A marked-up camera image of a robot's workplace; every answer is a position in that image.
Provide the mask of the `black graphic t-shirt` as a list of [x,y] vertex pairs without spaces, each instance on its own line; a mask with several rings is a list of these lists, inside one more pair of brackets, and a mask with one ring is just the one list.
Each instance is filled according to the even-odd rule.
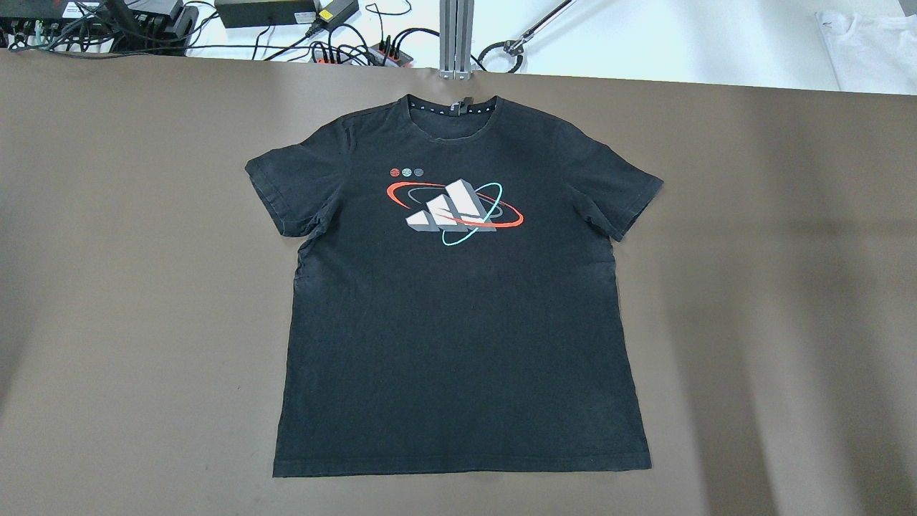
[[660,178],[517,102],[412,95],[245,169],[304,240],[273,477],[651,468],[613,242]]

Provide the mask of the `red black power strip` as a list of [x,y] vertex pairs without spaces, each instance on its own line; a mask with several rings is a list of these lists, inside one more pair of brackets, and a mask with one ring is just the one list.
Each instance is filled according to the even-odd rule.
[[307,59],[314,63],[366,67],[410,67],[415,62],[412,56],[397,49],[394,43],[387,44],[384,40],[371,47],[315,42],[309,49]]

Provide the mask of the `metal rod tool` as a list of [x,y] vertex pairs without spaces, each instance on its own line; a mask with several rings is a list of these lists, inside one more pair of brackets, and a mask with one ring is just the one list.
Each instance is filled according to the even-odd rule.
[[516,39],[507,40],[502,44],[502,49],[510,56],[519,56],[524,52],[524,44],[530,42],[534,36],[540,32],[541,29],[544,29],[548,23],[556,19],[565,9],[568,9],[571,4],[574,4],[573,0],[561,1],[557,4],[553,10],[544,14],[540,17],[534,25],[525,29],[523,33]]

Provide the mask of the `black power adapter brick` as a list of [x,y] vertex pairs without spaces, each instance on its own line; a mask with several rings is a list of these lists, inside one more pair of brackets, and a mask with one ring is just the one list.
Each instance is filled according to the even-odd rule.
[[309,25],[317,18],[320,1],[213,1],[227,29]]

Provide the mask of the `black electronics box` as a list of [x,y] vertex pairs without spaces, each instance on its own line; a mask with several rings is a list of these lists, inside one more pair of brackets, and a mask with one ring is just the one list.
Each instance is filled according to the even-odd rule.
[[193,1],[3,1],[2,47],[183,55],[199,14]]

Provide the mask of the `white cloth on side table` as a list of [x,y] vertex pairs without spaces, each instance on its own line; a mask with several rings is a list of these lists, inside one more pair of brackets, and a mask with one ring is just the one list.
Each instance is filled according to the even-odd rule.
[[843,92],[916,95],[916,16],[815,13]]

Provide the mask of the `aluminium frame post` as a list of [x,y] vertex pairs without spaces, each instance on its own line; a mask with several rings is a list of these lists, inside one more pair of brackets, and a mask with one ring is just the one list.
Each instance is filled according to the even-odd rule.
[[438,74],[447,80],[468,80],[471,69],[471,36],[474,1],[439,1]]

